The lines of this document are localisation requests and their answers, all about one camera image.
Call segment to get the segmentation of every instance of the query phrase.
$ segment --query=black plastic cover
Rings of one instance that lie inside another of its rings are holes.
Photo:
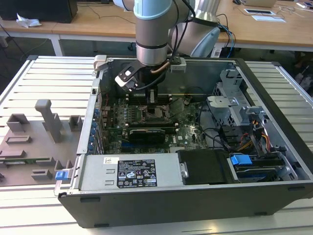
[[[188,177],[184,185],[220,185],[233,184],[227,152],[222,150],[194,149],[179,150],[179,162],[187,166]]]

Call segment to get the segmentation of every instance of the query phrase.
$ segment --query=paper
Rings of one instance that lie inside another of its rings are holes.
[[[252,16],[256,21],[271,21],[271,22],[286,22],[284,19],[279,17],[271,16]]]
[[[34,27],[34,26],[41,26],[41,23],[37,19],[26,19],[19,14],[16,14],[18,16],[16,22],[25,28]]]

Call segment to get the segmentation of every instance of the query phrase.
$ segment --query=motherboard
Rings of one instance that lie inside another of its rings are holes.
[[[207,148],[197,122],[201,104],[175,97],[145,105],[141,97],[118,99],[103,108],[106,154],[175,153]]]

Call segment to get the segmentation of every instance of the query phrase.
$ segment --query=blue latch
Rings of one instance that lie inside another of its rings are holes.
[[[252,161],[249,155],[244,154],[234,154],[234,156],[230,157],[231,162],[233,165],[251,165]]]
[[[55,180],[69,180],[68,171],[57,171],[55,174]]]

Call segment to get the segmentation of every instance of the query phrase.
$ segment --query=barcode sticker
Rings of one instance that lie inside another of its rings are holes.
[[[119,158],[107,157],[107,158],[103,159],[103,164],[117,164],[118,160],[119,160]]]

